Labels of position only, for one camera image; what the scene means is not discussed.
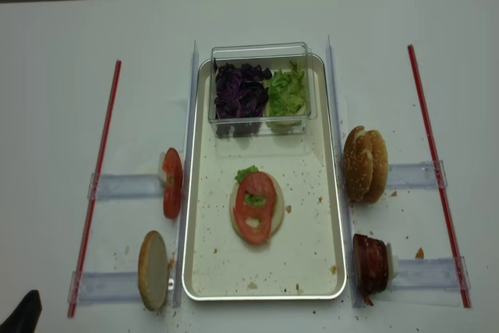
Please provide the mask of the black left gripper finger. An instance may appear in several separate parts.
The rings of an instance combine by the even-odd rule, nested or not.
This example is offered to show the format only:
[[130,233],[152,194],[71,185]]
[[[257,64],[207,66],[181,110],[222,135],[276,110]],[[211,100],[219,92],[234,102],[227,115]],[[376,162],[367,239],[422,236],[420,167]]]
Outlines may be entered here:
[[7,332],[33,333],[41,315],[38,290],[29,291],[7,318]]

